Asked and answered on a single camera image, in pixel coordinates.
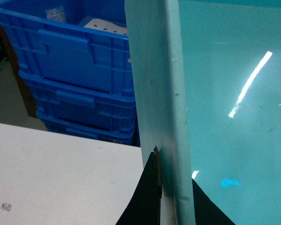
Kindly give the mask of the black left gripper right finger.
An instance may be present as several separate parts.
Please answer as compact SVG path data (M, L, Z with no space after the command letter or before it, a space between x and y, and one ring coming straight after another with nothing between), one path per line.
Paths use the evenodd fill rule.
M196 225L235 225L192 179Z

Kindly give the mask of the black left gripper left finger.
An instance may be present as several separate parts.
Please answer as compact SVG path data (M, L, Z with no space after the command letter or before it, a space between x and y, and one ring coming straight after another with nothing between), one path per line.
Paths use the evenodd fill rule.
M161 160L154 147L133 196L118 219L118 225L159 225L162 198Z

